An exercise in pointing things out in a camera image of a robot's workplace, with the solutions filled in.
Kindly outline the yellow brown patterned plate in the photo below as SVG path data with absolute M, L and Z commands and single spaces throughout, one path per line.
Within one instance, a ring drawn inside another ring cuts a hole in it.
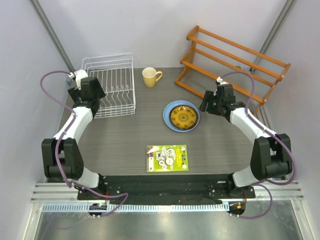
M 174 127 L 186 131 L 197 125 L 199 114 L 193 107 L 181 104 L 169 112 L 169 121 Z

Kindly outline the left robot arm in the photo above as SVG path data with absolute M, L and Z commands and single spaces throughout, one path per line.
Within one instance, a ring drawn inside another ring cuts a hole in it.
M 100 200 L 107 192 L 102 184 L 102 176 L 84 167 L 84 161 L 78 142 L 94 119 L 100 107 L 100 99 L 105 97 L 96 77 L 84 77 L 78 81 L 79 86 L 68 89 L 74 104 L 71 115 L 62 129 L 52 138 L 41 143 L 44 174 L 51 180 L 63 180 L 68 186 L 71 181 L 76 186 L 89 188 L 89 194 Z

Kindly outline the light blue bear plate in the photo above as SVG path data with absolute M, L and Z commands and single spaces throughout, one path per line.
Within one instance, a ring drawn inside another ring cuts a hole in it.
M 200 113 L 199 113 L 199 110 L 196 108 L 196 106 L 195 106 L 194 104 L 192 104 L 192 103 L 189 102 L 189 101 L 185 101 L 185 100 L 175 100 L 175 101 L 169 103 L 169 104 L 164 108 L 164 110 L 163 110 L 163 120 L 164 120 L 165 124 L 166 124 L 171 130 L 174 130 L 174 131 L 180 132 L 180 133 L 189 132 L 189 131 L 193 130 L 193 129 L 198 125 L 198 123 L 197 123 L 197 125 L 196 125 L 195 127 L 193 127 L 193 128 L 190 129 L 190 130 L 181 130 L 181 129 L 178 129 L 178 128 L 174 127 L 174 126 L 170 123 L 170 120 L 169 120 L 170 111 L 171 111 L 174 107 L 176 107 L 176 106 L 178 106 L 178 105 L 188 105 L 188 106 L 193 107 L 193 108 L 197 111 L 197 113 L 198 113 L 198 115 L 199 115 L 199 121 L 198 121 L 198 123 L 200 122 Z

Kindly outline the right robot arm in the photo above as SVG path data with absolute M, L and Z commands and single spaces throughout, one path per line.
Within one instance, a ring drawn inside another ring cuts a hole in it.
M 249 166 L 229 174 L 226 193 L 233 198 L 244 187 L 291 174 L 294 169 L 291 140 L 263 125 L 241 101 L 236 101 L 233 86 L 220 84 L 207 90 L 199 107 L 201 112 L 224 117 L 239 128 L 253 144 Z

